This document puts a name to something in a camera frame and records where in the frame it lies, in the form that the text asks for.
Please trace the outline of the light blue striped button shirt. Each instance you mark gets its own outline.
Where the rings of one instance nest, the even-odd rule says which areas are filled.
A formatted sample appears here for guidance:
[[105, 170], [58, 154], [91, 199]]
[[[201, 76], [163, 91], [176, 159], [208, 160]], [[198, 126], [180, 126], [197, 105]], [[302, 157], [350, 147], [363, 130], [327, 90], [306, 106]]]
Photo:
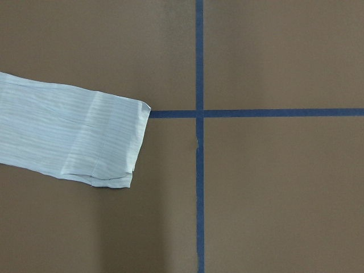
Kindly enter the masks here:
[[1, 74], [1, 163], [94, 187], [128, 188], [150, 107]]

